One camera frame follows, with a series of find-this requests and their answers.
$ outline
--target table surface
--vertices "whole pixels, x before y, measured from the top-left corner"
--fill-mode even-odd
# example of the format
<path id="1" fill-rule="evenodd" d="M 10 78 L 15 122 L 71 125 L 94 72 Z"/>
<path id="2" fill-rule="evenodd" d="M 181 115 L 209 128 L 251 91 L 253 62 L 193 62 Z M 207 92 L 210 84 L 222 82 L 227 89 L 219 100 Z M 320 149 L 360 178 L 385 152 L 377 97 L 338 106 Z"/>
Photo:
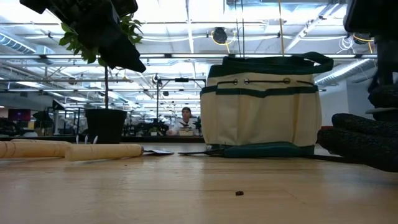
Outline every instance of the table surface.
<path id="1" fill-rule="evenodd" d="M 144 144 L 198 151 L 203 144 Z M 236 191 L 244 195 L 235 196 Z M 0 223 L 396 223 L 398 174 L 308 159 L 0 161 Z"/>

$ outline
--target black plant pot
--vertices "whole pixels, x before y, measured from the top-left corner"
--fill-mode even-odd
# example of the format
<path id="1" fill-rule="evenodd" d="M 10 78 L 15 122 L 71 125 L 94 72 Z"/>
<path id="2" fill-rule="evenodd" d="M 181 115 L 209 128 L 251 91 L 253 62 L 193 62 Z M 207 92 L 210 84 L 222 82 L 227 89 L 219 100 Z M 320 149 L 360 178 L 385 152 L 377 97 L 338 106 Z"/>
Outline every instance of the black plant pot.
<path id="1" fill-rule="evenodd" d="M 121 110 L 88 109 L 86 111 L 88 139 L 97 144 L 119 144 L 127 112 Z"/>

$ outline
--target man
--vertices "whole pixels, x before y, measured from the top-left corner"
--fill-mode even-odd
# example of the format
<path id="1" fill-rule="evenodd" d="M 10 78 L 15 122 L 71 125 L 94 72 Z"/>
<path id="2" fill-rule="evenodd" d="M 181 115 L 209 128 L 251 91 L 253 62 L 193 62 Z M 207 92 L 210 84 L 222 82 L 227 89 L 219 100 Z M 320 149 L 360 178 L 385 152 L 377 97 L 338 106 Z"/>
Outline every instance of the man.
<path id="1" fill-rule="evenodd" d="M 189 107 L 182 108 L 182 121 L 176 122 L 174 127 L 166 132 L 168 136 L 178 135 L 180 128 L 192 128 L 195 130 L 196 126 L 190 119 L 192 116 L 191 109 Z"/>

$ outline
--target white shirt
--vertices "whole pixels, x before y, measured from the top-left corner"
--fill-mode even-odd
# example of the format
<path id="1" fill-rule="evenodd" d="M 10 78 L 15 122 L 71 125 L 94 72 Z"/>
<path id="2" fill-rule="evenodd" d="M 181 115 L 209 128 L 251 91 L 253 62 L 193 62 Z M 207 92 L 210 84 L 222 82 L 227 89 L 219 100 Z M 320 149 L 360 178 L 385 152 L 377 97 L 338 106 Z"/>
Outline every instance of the white shirt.
<path id="1" fill-rule="evenodd" d="M 173 135 L 178 135 L 178 131 L 180 128 L 192 128 L 193 134 L 196 135 L 196 125 L 194 124 L 194 121 L 192 119 L 189 119 L 189 121 L 186 123 L 182 119 L 180 121 L 175 122 L 174 127 L 171 129 L 173 131 Z"/>

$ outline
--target green trim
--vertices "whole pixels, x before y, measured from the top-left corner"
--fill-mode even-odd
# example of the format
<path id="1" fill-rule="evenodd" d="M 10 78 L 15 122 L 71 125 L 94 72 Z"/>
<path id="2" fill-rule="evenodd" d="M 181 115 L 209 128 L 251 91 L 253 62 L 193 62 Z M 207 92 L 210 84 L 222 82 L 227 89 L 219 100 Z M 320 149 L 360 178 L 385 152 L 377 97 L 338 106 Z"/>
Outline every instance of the green trim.
<path id="1" fill-rule="evenodd" d="M 291 142 L 269 142 L 243 146 L 211 145 L 211 150 L 223 150 L 227 158 L 305 157 L 314 155 L 315 146 L 298 147 Z"/>
<path id="2" fill-rule="evenodd" d="M 269 58 L 229 58 L 223 59 L 222 65 L 213 65 L 208 78 L 254 72 L 274 75 L 311 75 L 328 72 L 333 68 L 333 59 L 316 52 L 309 52 L 291 57 Z"/>
<path id="3" fill-rule="evenodd" d="M 267 96 L 285 96 L 300 93 L 316 93 L 318 86 L 298 86 L 287 88 L 271 88 L 264 91 L 251 90 L 246 88 L 218 88 L 215 86 L 207 86 L 201 89 L 200 96 L 205 93 L 215 92 L 216 95 L 247 95 L 258 98 L 265 98 Z"/>

